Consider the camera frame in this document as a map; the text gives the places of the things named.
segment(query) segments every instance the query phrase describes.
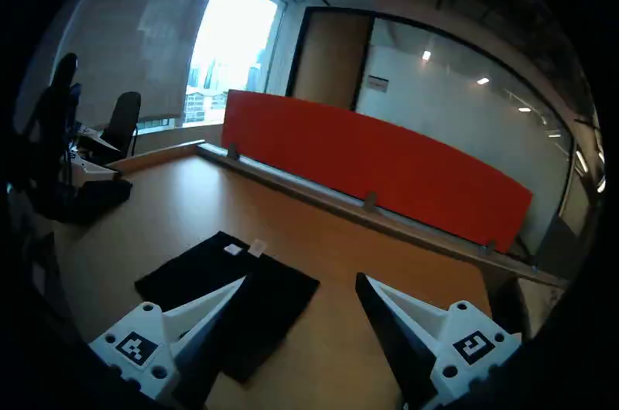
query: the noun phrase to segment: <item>orange desk divider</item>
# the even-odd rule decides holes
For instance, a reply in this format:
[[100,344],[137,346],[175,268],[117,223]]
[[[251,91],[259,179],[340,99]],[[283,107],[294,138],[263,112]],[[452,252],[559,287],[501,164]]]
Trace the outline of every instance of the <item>orange desk divider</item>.
[[244,91],[227,96],[222,144],[238,153],[506,252],[532,194],[427,136],[329,105]]

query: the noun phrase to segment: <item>roller blind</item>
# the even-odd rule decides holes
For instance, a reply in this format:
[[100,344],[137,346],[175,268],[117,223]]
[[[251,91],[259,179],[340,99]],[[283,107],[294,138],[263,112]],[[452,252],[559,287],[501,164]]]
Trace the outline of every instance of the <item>roller blind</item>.
[[106,125],[118,96],[142,95],[141,120],[177,118],[208,0],[81,0],[57,57],[78,56],[77,119]]

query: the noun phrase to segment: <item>desk surface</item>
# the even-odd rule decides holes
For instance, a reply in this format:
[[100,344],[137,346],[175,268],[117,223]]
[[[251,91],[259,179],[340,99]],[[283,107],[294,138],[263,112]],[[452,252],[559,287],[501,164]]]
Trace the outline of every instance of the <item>desk surface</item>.
[[490,314],[473,265],[369,230],[197,156],[143,169],[127,203],[85,231],[56,229],[67,300],[91,341],[141,299],[136,279],[217,231],[320,280],[282,346],[246,386],[220,374],[210,410],[394,408],[399,390],[354,291],[357,272],[439,307]]

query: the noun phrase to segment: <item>black office chair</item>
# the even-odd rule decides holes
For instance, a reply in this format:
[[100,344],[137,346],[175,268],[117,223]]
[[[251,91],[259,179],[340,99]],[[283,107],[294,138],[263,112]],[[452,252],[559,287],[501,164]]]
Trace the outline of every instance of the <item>black office chair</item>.
[[116,101],[114,111],[111,114],[109,125],[101,133],[101,139],[112,144],[119,152],[106,149],[95,154],[93,162],[103,164],[124,159],[129,151],[133,133],[136,130],[140,115],[142,97],[140,93],[123,93]]

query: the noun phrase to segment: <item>white label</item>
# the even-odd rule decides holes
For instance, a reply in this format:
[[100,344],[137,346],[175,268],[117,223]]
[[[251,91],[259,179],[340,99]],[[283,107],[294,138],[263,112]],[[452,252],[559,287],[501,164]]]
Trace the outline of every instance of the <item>white label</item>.
[[264,241],[260,241],[259,239],[254,239],[254,242],[249,246],[248,252],[254,257],[260,257],[262,252],[266,250],[266,243]]
[[241,249],[241,248],[240,248],[240,247],[238,247],[237,245],[230,244],[229,246],[227,246],[226,248],[224,248],[224,250],[225,250],[228,254],[236,255],[236,254],[238,254],[240,251],[242,251],[243,249]]

